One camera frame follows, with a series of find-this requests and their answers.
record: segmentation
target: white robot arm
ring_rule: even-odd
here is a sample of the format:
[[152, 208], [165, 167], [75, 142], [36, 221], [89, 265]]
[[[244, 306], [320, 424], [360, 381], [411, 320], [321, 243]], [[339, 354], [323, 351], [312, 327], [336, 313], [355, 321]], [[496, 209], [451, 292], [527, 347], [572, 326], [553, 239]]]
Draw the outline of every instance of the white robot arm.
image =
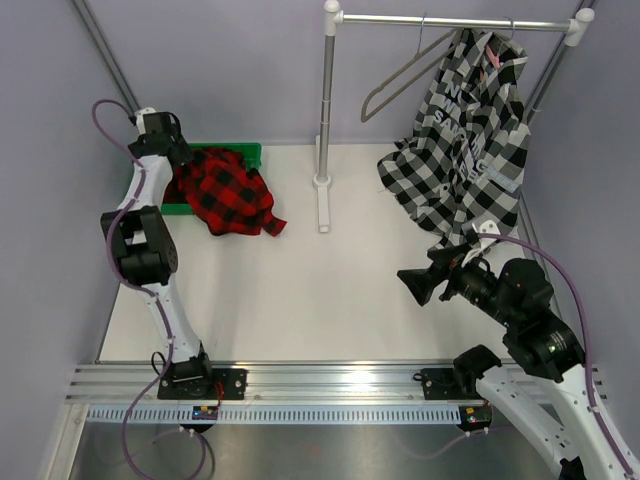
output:
[[[131, 120], [139, 131], [138, 140], [129, 145], [136, 158], [133, 178], [118, 209], [103, 214], [100, 221], [108, 240], [111, 232], [109, 254], [119, 276], [126, 286], [138, 291], [166, 339], [169, 364], [165, 363], [163, 369], [158, 398], [217, 398], [217, 384], [222, 385], [225, 397], [229, 398], [234, 394], [232, 385], [244, 380], [233, 378], [242, 377], [235, 370], [233, 375], [221, 371], [229, 369], [212, 369], [200, 339], [191, 328], [176, 288], [176, 247], [160, 213], [175, 169], [192, 161], [193, 153], [182, 137], [175, 115], [145, 108]], [[236, 390], [241, 397], [240, 389]]]
[[460, 294], [505, 326], [503, 343], [546, 394], [561, 423], [533, 401], [482, 345], [456, 358], [455, 384], [465, 394], [477, 393], [495, 405], [559, 479], [639, 478], [640, 463], [602, 400], [595, 395], [589, 401], [585, 352], [573, 331], [550, 310], [553, 288], [543, 270], [533, 260], [513, 259], [496, 277], [482, 258], [495, 240], [477, 235], [478, 230], [495, 235], [495, 222], [484, 222], [475, 230], [468, 244], [430, 251], [433, 263], [428, 269], [401, 270], [398, 277], [421, 305], [446, 281], [440, 300]]

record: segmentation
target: checkered shirt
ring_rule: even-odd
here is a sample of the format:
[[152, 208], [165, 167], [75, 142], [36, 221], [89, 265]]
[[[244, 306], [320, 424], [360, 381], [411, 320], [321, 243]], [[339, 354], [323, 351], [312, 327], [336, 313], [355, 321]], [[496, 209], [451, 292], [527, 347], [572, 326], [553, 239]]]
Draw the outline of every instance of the checkered shirt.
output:
[[287, 222], [273, 216], [273, 196], [258, 173], [246, 171], [241, 153], [226, 148], [194, 151], [165, 193], [166, 203], [188, 203], [213, 235], [278, 235]]
[[[378, 162], [384, 186], [420, 227], [464, 241], [462, 227], [482, 216], [508, 234], [517, 222], [529, 128], [516, 81], [527, 61], [507, 37], [457, 34], [416, 116], [413, 137]], [[503, 64], [492, 71], [486, 46]]]

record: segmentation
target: light purple wall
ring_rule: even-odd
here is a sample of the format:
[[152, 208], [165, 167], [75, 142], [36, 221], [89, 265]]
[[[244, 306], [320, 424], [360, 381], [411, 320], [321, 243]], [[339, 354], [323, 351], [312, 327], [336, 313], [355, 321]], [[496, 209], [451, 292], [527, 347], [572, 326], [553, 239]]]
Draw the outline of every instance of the light purple wall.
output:
[[98, 220], [129, 166], [91, 123], [93, 101], [116, 91], [67, 2], [4, 0], [0, 44], [0, 477], [27, 480], [106, 327], [116, 282]]
[[[602, 1], [532, 125], [525, 188], [541, 245], [585, 301], [618, 427], [640, 455], [637, 1]], [[577, 326], [565, 288], [561, 309]]]
[[[144, 105], [174, 111], [190, 141], [313, 143], [320, 121], [324, 0], [90, 0]], [[577, 0], [344, 0], [347, 13], [566, 20]], [[410, 134], [432, 75], [366, 124], [367, 94], [415, 53], [419, 28], [338, 27], [332, 140], [388, 142]], [[444, 30], [425, 29], [423, 45]], [[517, 32], [531, 90], [558, 35]], [[426, 65], [425, 59], [416, 72]]]

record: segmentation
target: red and black flannel shirt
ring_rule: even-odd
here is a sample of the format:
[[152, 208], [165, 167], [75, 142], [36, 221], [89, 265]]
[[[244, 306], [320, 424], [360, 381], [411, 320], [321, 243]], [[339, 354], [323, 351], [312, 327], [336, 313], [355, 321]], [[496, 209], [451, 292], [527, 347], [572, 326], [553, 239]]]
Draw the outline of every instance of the red and black flannel shirt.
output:
[[271, 213], [273, 196], [258, 173], [247, 172], [242, 154], [226, 148], [194, 151], [165, 192], [165, 203], [188, 203], [213, 235], [278, 235], [287, 224]]

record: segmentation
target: white table surface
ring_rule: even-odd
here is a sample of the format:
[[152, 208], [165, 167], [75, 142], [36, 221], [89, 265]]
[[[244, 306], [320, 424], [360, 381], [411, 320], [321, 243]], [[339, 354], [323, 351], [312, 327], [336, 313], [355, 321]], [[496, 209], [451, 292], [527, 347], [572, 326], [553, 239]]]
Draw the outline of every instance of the white table surface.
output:
[[[417, 305], [396, 277], [428, 265], [438, 237], [421, 230], [380, 182], [391, 145], [332, 146], [331, 232], [319, 234], [313, 146], [263, 148], [261, 168], [289, 223], [273, 238], [213, 237], [193, 216], [165, 217], [178, 248], [177, 283], [213, 360], [447, 360], [483, 343], [508, 358], [504, 329], [462, 298]], [[522, 250], [500, 245], [494, 271]], [[101, 360], [149, 360], [162, 350], [144, 302], [120, 288]]]

